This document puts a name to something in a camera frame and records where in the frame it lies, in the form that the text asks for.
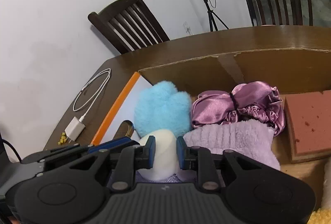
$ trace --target pink satin cloth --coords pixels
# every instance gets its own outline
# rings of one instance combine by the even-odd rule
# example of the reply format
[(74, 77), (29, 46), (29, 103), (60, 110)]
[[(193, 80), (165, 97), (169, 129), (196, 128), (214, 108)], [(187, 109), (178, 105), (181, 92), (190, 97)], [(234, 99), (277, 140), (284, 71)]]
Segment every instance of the pink satin cloth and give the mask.
[(282, 99), (277, 87), (262, 81), (239, 84), (230, 94), (224, 91), (205, 91), (192, 104), (191, 119), (194, 128), (205, 124), (229, 124), (254, 118), (275, 129), (275, 136), (285, 127)]

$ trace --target wall outlet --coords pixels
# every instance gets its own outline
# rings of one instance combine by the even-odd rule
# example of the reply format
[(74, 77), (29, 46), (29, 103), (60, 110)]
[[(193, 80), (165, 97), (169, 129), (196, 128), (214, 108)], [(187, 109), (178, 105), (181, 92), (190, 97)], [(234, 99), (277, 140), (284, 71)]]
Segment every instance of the wall outlet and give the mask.
[(185, 22), (183, 23), (183, 27), (184, 27), (186, 33), (188, 33), (189, 35), (193, 35), (193, 33), (192, 33), (192, 31), (191, 31), (191, 27), (188, 26), (187, 21), (185, 21)]

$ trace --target white charger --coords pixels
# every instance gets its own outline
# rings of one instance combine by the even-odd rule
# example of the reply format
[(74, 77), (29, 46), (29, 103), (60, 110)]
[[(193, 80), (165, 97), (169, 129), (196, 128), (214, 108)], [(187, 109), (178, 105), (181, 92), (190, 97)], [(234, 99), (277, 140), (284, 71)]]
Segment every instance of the white charger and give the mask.
[[(75, 109), (75, 105), (76, 102), (78, 100), (78, 98), (81, 96), (82, 92), (94, 81), (96, 80), (99, 76), (103, 75), (103, 74), (107, 74), (107, 77), (105, 78), (105, 80), (102, 82), (102, 84), (100, 85), (100, 87), (96, 90), (96, 92), (92, 95), (92, 97), (90, 99), (88, 99), (81, 107)], [(87, 113), (90, 111), (92, 105), (94, 104), (95, 100), (98, 98), (98, 96), (100, 95), (100, 93), (102, 92), (102, 90), (105, 88), (105, 86), (107, 85), (110, 77), (112, 75), (112, 70), (110, 68), (107, 68), (103, 71), (101, 71), (100, 73), (98, 73), (97, 75), (95, 75), (92, 79), (90, 79), (85, 85), (84, 87), (80, 90), (80, 92), (78, 93), (73, 106), (72, 106), (72, 110), (74, 112), (80, 111), (82, 110), (93, 98), (93, 101), (90, 105), (90, 107), (87, 109), (87, 111), (84, 113), (84, 115), (82, 115), (80, 117), (80, 119), (78, 119), (77, 117), (74, 117), (69, 125), (66, 127), (65, 129), (65, 133), (67, 135), (68, 138), (70, 138), (71, 140), (76, 141), (77, 137), (80, 135), (80, 133), (84, 130), (85, 125), (82, 123), (82, 121), (84, 120), (85, 116), (87, 115)]]

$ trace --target light stand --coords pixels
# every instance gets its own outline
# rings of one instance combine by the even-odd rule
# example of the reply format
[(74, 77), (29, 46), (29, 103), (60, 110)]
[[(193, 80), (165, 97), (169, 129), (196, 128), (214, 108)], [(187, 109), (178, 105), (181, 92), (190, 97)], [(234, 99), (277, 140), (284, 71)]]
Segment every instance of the light stand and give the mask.
[(221, 20), (221, 18), (219, 16), (217, 16), (213, 10), (210, 9), (208, 0), (204, 0), (204, 2), (206, 4), (206, 8), (207, 8), (207, 11), (208, 11), (208, 19), (209, 19), (210, 31), (211, 32), (213, 31), (213, 25), (214, 25), (215, 30), (218, 31), (218, 28), (217, 28), (217, 25), (216, 25), (216, 22), (215, 22), (215, 19), (214, 19), (214, 16), (213, 15), (215, 15), (215, 17), (219, 19), (219, 21), (225, 26), (226, 29), (229, 29), (226, 26), (226, 24)]

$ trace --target blue fluffy object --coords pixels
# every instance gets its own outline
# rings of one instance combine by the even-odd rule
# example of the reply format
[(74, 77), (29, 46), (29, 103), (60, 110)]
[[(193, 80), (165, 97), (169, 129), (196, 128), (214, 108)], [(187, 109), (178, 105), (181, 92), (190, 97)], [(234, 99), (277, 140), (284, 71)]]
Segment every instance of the blue fluffy object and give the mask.
[(178, 92), (175, 85), (162, 81), (140, 93), (134, 110), (134, 128), (140, 137), (167, 129), (176, 137), (191, 130), (191, 98)]

